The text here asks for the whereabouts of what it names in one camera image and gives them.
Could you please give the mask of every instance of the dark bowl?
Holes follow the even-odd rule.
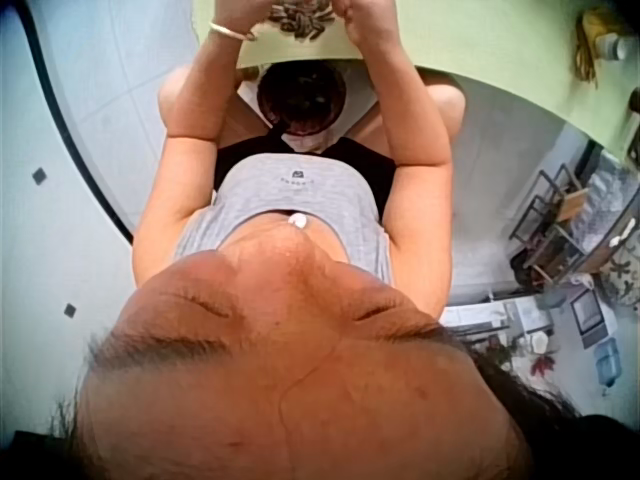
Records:
[[[274,127],[306,137],[333,125],[347,100],[342,74],[322,61],[277,63],[258,86],[258,105]]]

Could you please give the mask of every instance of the eyelash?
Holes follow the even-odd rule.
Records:
[[[228,313],[225,313],[224,311],[222,311],[220,308],[218,308],[217,305],[212,304],[206,300],[203,300],[202,298],[200,298],[197,295],[193,295],[193,294],[187,294],[184,297],[186,300],[190,301],[191,303],[194,303],[196,305],[198,305],[201,308],[204,308],[207,312],[212,313],[214,315],[217,315],[218,317],[222,317],[222,318],[229,318],[230,315]]]
[[[398,307],[400,304],[395,299],[388,299],[382,303],[378,303],[378,305],[367,312],[364,315],[360,315],[356,318],[356,322],[362,322],[364,320],[368,320],[371,317],[375,317],[376,315],[380,315],[381,313],[388,312],[389,310],[393,310]]]

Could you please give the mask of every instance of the gold bracelet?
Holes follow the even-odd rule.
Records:
[[[209,23],[209,27],[214,32],[220,33],[225,37],[235,38],[236,40],[240,40],[241,42],[257,42],[258,41],[258,37],[256,37],[253,32],[249,32],[246,35],[243,35],[241,33],[237,33],[232,30],[229,30],[227,27],[223,27],[222,25],[217,25],[213,22]]]

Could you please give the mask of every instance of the hand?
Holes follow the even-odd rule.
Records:
[[[377,51],[402,44],[395,0],[332,2],[336,15],[345,21],[349,39],[360,51]]]
[[[215,0],[213,23],[247,34],[269,16],[275,0]]]

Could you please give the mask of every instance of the blue object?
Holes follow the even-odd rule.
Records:
[[[594,355],[596,357],[598,381],[607,388],[613,387],[616,380],[622,375],[622,365],[616,339],[612,337],[602,342],[596,347]]]

